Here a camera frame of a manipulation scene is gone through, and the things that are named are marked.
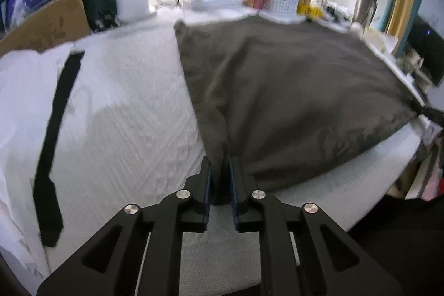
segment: black monitor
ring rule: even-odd
[[[408,36],[412,48],[424,58],[423,68],[438,86],[444,77],[444,40],[420,16],[416,16]]]

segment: white fabric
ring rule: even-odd
[[[49,274],[38,236],[31,183],[51,114],[57,75],[72,44],[39,54],[14,51],[0,62],[0,245],[39,277]]]
[[[158,203],[180,189],[186,177],[199,171],[205,153],[173,24],[179,17],[187,23],[208,22],[249,12],[231,9],[193,14],[161,9],[150,20],[75,43],[76,48],[85,50],[85,56],[65,111],[51,172],[64,219],[57,246],[46,249],[51,271],[124,205]],[[29,163],[33,169],[48,117],[42,115],[43,128],[40,126],[40,133],[33,135],[35,154]],[[421,134],[421,129],[407,125],[347,164],[276,194],[290,204],[316,202],[348,229],[396,180],[417,149]],[[9,157],[15,152],[20,154],[14,148],[9,150]],[[33,231],[27,232],[25,241],[36,244],[38,227],[29,206],[29,177],[12,172],[28,190],[9,192],[6,175],[8,196],[11,200],[26,196],[28,207],[20,208],[17,218],[34,218],[30,223]],[[259,281],[257,234],[236,233],[230,206],[212,206],[208,232],[184,235],[181,294],[217,295]]]

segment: white mattress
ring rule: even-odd
[[[156,204],[199,171],[205,152],[173,24],[179,17],[190,23],[246,12],[191,14],[160,9],[153,19],[75,44],[85,56],[51,172],[64,229],[57,246],[45,249],[49,270],[60,266],[124,205]],[[396,180],[422,132],[419,125],[406,125],[347,164],[276,195],[294,205],[315,202],[349,229]],[[40,148],[35,152],[38,157]],[[17,217],[21,216],[35,217],[29,209],[20,210]],[[25,232],[26,242],[39,241],[33,226]],[[38,247],[32,252],[42,258]],[[37,269],[45,275],[44,266]],[[258,235],[236,233],[230,206],[212,206],[208,232],[184,235],[181,295],[220,295],[259,282]]]

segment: cardboard box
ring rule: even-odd
[[[89,34],[82,0],[52,0],[0,41],[0,57],[19,49],[43,52]]]

